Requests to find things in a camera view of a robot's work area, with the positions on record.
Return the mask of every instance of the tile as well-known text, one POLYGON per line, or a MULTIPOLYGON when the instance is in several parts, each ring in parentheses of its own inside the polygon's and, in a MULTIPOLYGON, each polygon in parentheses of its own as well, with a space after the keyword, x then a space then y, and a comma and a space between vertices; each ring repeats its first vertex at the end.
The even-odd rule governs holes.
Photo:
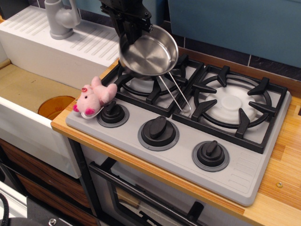
POLYGON ((164 5, 164 18, 163 19, 170 22, 168 1, 165 1, 165 5, 164 5))
POLYGON ((161 24, 161 27, 172 35, 179 47, 184 47, 184 37, 172 34, 170 22, 164 21, 163 24, 161 24))
POLYGON ((45 8, 45 0, 38 0, 41 8, 45 8))
POLYGON ((28 0, 28 3, 29 3, 31 6, 39 7, 38 0, 28 0))
POLYGON ((97 24, 102 24, 108 27, 113 27, 111 18, 108 16, 103 16, 97 13, 92 13, 89 11, 85 11, 80 9, 80 16, 83 20, 88 20, 90 22, 94 22, 97 24))
POLYGON ((285 65, 257 56, 251 56, 250 67, 267 72, 283 75, 285 77, 301 81, 301 68, 285 65))
POLYGON ((237 52, 223 47, 218 47, 200 41, 195 41, 188 38, 186 38, 185 41, 185 48, 246 66, 248 65, 250 59, 249 54, 237 52))

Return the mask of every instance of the stainless steel pan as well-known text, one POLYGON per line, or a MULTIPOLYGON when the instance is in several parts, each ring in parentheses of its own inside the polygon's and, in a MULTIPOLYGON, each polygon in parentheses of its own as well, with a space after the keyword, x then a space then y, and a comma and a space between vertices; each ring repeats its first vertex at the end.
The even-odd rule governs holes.
MULTIPOLYGON (((180 110, 183 111, 161 77, 169 73, 174 80, 170 71, 176 65, 179 57, 177 43, 167 31, 154 25, 150 33, 142 31, 142 36, 132 45, 129 45, 127 36, 123 34, 119 40, 119 55, 120 63, 125 71, 134 77, 158 76, 180 110)), ((191 107, 188 101, 175 80, 174 83, 184 97, 190 111, 191 107)))

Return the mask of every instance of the black grate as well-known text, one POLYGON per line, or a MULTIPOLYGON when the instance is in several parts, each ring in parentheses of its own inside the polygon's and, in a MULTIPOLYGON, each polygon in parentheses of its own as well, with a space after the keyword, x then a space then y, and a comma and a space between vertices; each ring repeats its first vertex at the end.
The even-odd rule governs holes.
MULTIPOLYGON (((258 153, 263 153, 264 147, 268 141, 286 92, 287 88, 269 83, 268 78, 258 80, 239 73, 231 72, 230 68, 227 66, 218 68, 212 65, 208 65, 202 72, 202 74, 200 74, 199 77, 195 79, 195 82, 192 83, 190 87, 187 87, 184 93, 187 99, 194 99, 196 110, 193 112, 192 116, 185 116, 181 114, 180 110, 177 109, 173 113, 172 118, 178 122, 204 131, 221 139, 227 140, 239 146, 245 147, 258 153), (207 78, 206 75, 208 73, 216 74, 216 76, 207 78), (207 113, 207 111, 217 103, 217 100, 199 102, 199 93, 216 93, 216 90, 210 87, 209 83, 218 81, 222 87, 227 87, 228 79, 237 81, 241 84, 252 86, 253 88, 248 91, 249 96, 262 96, 262 98, 266 102, 265 104, 251 101, 249 102, 249 105, 251 107, 262 113, 262 115, 258 119, 250 122, 242 108, 240 108, 238 112, 239 124, 224 123, 211 117, 207 113), (280 94, 280 98, 278 99, 276 107, 272 106, 272 100, 269 96, 268 91, 280 94), (266 121, 269 125, 260 144, 244 138, 244 134, 249 128, 255 127, 263 123, 264 121, 266 121), (227 129, 235 129, 236 132, 231 133, 227 129)), ((185 107, 185 105, 186 102, 182 101, 181 107, 185 107)))
MULTIPOLYGON (((175 78, 177 84, 181 88, 181 91, 184 92, 187 87, 193 83, 194 79, 202 73, 204 69, 204 64, 200 62, 196 62, 190 60, 188 55, 182 55, 177 65, 174 69, 171 70, 171 74, 175 78), (186 71, 185 68, 189 66, 195 68, 194 73, 189 79, 186 79, 186 71)), ((170 79, 169 74, 163 75, 166 79, 170 79)), ((116 98, 126 101, 128 103, 134 104, 138 107, 142 107, 146 110, 152 111, 154 113, 169 117, 171 116, 172 112, 176 108, 176 103, 173 101, 167 108, 161 107, 157 104, 157 99, 163 95, 169 95, 167 90, 161 90, 157 77, 151 77, 154 80, 154 85, 151 93, 140 92, 137 90, 133 90, 129 86, 127 86, 127 82, 132 80, 135 76, 131 74, 124 73, 123 67, 118 64, 110 73, 108 73, 103 79, 102 84, 108 85, 112 82, 116 83, 118 86, 118 91, 116 94, 116 98)), ((176 86, 172 86, 170 88, 171 91, 176 90, 176 86)), ((175 99, 180 102, 182 99, 182 95, 178 93, 175 99)))

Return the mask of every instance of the faucet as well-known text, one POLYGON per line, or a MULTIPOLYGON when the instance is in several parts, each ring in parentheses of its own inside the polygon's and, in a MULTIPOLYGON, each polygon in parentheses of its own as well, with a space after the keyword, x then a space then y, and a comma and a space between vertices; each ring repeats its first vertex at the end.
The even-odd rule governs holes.
POLYGON ((75 0, 69 0, 71 9, 65 9, 62 0, 45 0, 46 15, 53 39, 66 39, 73 34, 73 28, 80 24, 75 0))

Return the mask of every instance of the stuffed toy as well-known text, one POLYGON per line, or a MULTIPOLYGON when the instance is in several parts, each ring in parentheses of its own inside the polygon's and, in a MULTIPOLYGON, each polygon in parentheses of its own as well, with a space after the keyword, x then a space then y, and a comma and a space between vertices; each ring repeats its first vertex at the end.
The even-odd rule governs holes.
POLYGON ((73 110, 86 116, 96 115, 101 107, 108 104, 117 93, 117 85, 112 83, 108 87, 102 85, 98 76, 95 76, 91 85, 85 85, 81 89, 81 95, 73 110))

